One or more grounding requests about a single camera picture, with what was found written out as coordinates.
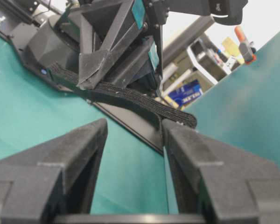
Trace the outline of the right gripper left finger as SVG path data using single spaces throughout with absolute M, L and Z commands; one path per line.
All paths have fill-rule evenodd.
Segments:
M 90 212 L 107 139 L 98 119 L 0 160 L 0 224 Z

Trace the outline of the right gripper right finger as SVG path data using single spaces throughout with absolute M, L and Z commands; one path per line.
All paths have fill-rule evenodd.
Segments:
M 273 161 L 162 122 L 169 209 L 208 224 L 280 224 L 280 167 Z

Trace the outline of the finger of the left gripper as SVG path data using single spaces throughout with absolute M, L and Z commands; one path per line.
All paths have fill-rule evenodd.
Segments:
M 141 0 L 81 0 L 80 55 L 77 86 L 93 90 L 140 35 L 145 7 Z M 98 49 L 88 51 L 89 29 L 101 40 Z
M 156 91 L 160 83 L 156 76 L 159 63 L 154 38 L 147 36 L 114 65 L 107 74 L 107 82 L 119 88 Z

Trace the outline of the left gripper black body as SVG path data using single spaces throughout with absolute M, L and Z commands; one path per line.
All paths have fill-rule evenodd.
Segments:
M 162 26 L 166 24 L 169 6 L 165 0 L 141 0 L 144 18 L 141 40 L 148 45 L 148 64 L 152 72 L 162 72 Z

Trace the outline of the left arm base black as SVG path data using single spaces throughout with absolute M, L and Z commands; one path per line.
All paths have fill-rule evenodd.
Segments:
M 12 45 L 23 66 L 36 76 L 57 90 L 73 92 L 94 102 L 163 154 L 161 119 L 164 115 L 161 104 L 154 99 L 160 95 L 163 71 L 156 73 L 160 81 L 156 91 L 119 88 L 107 82 L 107 74 L 93 90 L 80 89 L 77 86 L 81 40 L 79 7 L 79 0 L 67 1 L 64 11 L 52 7 L 49 1 L 0 0 L 0 37 Z M 86 49 L 98 49 L 101 40 L 92 28 L 89 33 Z M 141 42 L 139 35 L 124 54 Z

